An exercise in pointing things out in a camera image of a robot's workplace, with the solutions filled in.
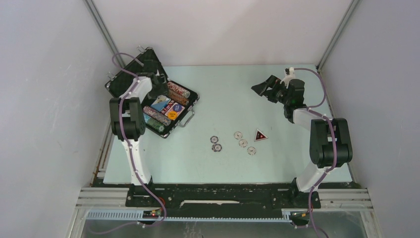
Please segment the brown orange chip row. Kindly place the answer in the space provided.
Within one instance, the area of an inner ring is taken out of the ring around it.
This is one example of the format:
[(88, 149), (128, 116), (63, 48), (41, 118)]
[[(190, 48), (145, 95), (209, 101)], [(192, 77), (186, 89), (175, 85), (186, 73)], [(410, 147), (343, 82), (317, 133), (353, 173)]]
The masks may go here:
[(188, 98), (185, 98), (172, 90), (169, 90), (168, 97), (183, 106), (187, 106), (189, 104)]

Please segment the blue card deck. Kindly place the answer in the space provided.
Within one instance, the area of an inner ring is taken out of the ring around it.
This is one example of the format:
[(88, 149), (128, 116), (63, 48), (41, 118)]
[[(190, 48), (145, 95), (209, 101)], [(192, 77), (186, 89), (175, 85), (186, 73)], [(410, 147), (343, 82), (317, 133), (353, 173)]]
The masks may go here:
[(171, 99), (168, 98), (165, 95), (159, 95), (155, 101), (150, 105), (151, 108), (155, 109), (158, 112), (161, 112), (162, 109), (166, 106), (166, 104), (170, 101)]

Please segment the blue small blind button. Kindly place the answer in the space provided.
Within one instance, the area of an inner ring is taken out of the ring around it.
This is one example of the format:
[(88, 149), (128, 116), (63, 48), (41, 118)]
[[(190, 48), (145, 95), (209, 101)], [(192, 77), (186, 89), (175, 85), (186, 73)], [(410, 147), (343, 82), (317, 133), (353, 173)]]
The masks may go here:
[(180, 104), (174, 104), (172, 109), (173, 109), (173, 111), (179, 113), (179, 112), (183, 111), (184, 107)]

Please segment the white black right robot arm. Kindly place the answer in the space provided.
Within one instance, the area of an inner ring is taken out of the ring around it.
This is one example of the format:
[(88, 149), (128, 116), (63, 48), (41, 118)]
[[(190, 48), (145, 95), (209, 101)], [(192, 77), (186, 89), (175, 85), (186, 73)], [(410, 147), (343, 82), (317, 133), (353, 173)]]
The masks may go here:
[(295, 178), (296, 189), (288, 193), (289, 203), (301, 207), (308, 200), (307, 193), (316, 191), (331, 171), (351, 162), (353, 148), (348, 122), (344, 118), (329, 118), (307, 106), (305, 83), (300, 79), (291, 76), (279, 79), (272, 75), (251, 89), (270, 102), (281, 103), (285, 118), (310, 132), (311, 161)]

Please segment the blue white poker chip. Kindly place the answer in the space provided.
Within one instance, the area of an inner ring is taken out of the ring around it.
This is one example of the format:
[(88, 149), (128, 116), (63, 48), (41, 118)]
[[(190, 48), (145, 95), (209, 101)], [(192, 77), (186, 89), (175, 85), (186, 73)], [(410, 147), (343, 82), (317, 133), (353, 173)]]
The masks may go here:
[(218, 138), (217, 136), (212, 136), (212, 137), (210, 138), (210, 141), (211, 141), (211, 143), (213, 143), (213, 144), (217, 144), (217, 143), (218, 143), (218, 141), (219, 141), (219, 138)]
[(212, 146), (212, 151), (214, 151), (214, 152), (220, 152), (222, 150), (222, 146), (220, 145), (220, 144), (214, 144), (213, 146)]

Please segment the red dice row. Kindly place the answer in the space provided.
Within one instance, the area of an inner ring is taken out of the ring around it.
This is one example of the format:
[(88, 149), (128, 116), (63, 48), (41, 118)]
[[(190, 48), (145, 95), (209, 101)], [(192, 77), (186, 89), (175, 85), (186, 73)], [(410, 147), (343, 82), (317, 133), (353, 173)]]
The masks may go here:
[(174, 100), (170, 100), (167, 104), (166, 104), (166, 106), (162, 109), (162, 113), (163, 114), (166, 114), (168, 111), (170, 111), (171, 110), (171, 108), (173, 107), (173, 105), (175, 104), (175, 101)]

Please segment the yellow big blind button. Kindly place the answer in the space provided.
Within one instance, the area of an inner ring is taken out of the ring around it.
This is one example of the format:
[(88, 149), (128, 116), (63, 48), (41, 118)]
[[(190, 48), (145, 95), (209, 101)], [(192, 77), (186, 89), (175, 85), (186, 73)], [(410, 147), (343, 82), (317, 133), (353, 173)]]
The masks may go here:
[(175, 120), (178, 117), (178, 113), (175, 111), (170, 111), (167, 113), (167, 117), (171, 120)]

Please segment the purple chip row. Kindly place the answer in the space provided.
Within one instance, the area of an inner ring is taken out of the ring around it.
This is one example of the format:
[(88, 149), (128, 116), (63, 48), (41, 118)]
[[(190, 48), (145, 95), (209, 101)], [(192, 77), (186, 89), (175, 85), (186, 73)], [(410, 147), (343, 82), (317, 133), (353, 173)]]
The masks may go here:
[(172, 122), (171, 119), (169, 119), (167, 116), (165, 116), (164, 114), (158, 112), (157, 110), (149, 107), (149, 106), (144, 106), (143, 107), (143, 112), (146, 113), (147, 115), (149, 115), (150, 117), (154, 118), (155, 120), (159, 121), (160, 123), (162, 123), (165, 126), (169, 126)]

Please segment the red black triangle token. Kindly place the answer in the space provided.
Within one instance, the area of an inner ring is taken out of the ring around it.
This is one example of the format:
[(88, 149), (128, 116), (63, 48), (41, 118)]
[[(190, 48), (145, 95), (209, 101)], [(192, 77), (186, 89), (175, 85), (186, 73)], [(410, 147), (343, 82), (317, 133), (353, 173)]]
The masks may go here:
[(258, 141), (262, 141), (262, 140), (266, 140), (266, 139), (268, 139), (268, 136), (265, 135), (261, 130), (256, 129), (256, 134), (255, 134), (255, 137), (254, 137), (254, 141), (258, 142)]

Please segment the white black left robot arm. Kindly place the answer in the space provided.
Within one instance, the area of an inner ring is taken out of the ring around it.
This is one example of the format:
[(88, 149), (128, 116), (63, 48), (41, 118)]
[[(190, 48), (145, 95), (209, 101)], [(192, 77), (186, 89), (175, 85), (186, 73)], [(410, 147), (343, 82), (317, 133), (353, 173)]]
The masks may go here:
[(160, 122), (145, 109), (160, 105), (168, 94), (167, 77), (156, 59), (134, 59), (106, 85), (112, 95), (109, 113), (112, 133), (125, 150), (130, 168), (130, 182), (149, 184), (152, 175), (140, 146), (147, 128), (165, 135), (171, 120)]

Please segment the green blue chip row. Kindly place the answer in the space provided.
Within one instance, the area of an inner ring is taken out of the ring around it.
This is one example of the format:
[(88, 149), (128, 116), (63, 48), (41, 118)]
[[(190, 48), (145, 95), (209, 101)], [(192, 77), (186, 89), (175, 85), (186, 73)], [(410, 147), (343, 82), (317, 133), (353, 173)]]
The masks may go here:
[(149, 116), (148, 114), (143, 114), (144, 115), (144, 120), (145, 123), (154, 131), (157, 132), (163, 132), (165, 129), (165, 126), (159, 122), (158, 120), (152, 118), (151, 116)]

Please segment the black aluminium poker case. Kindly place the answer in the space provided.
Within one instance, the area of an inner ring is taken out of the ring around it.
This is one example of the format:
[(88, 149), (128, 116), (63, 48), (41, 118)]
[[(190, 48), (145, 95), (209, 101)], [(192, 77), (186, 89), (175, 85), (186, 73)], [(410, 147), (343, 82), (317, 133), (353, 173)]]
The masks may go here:
[(192, 110), (200, 96), (169, 80), (151, 47), (140, 54), (105, 84), (113, 96), (109, 102), (112, 133), (123, 140), (137, 140), (146, 128), (167, 138)]

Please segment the red card deck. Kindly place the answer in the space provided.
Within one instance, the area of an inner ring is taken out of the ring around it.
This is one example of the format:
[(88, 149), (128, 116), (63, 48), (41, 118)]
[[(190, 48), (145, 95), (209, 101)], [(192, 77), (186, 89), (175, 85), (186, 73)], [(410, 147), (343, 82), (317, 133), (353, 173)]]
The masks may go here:
[(168, 103), (162, 110), (164, 115), (170, 120), (176, 120), (180, 114), (184, 111), (185, 107), (179, 103)]

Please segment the red white chip row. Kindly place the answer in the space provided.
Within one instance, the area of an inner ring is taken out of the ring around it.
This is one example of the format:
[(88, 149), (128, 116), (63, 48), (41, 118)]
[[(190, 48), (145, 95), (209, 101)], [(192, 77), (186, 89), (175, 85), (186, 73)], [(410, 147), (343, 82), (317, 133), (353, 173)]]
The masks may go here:
[(167, 83), (167, 86), (169, 88), (169, 90), (175, 92), (176, 94), (185, 97), (185, 98), (189, 98), (191, 95), (191, 92), (187, 89), (185, 89), (184, 87), (170, 81)]

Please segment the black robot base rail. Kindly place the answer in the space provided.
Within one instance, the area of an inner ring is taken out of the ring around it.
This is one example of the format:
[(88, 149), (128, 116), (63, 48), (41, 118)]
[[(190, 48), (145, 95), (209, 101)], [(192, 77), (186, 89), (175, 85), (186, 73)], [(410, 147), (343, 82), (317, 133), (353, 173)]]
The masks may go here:
[(131, 185), (127, 207), (164, 206), (173, 218), (281, 218), (282, 211), (319, 209), (318, 192), (300, 192), (291, 183)]

